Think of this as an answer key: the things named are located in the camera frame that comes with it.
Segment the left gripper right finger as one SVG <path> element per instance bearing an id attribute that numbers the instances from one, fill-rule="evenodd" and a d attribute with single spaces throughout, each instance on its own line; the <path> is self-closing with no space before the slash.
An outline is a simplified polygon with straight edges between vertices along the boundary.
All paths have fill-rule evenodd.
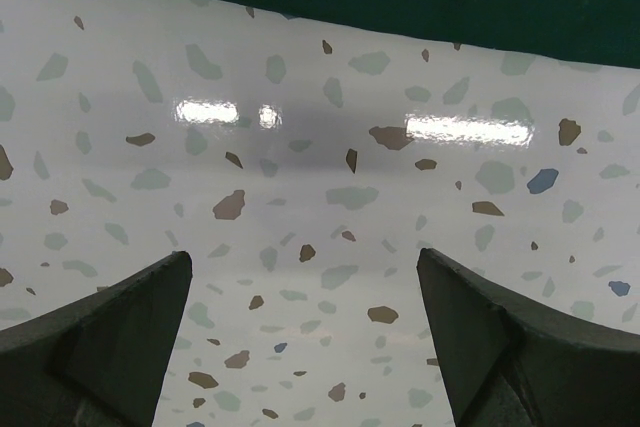
<path id="1" fill-rule="evenodd" d="M 638 425 L 638 335 L 552 309 L 433 248 L 417 273 L 455 425 Z"/>

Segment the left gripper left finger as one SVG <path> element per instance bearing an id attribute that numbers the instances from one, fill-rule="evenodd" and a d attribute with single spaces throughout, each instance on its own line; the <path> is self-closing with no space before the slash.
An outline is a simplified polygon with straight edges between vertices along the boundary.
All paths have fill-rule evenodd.
<path id="1" fill-rule="evenodd" d="M 4 426 L 149 426 L 192 280 L 174 252 L 1 332 Z"/>

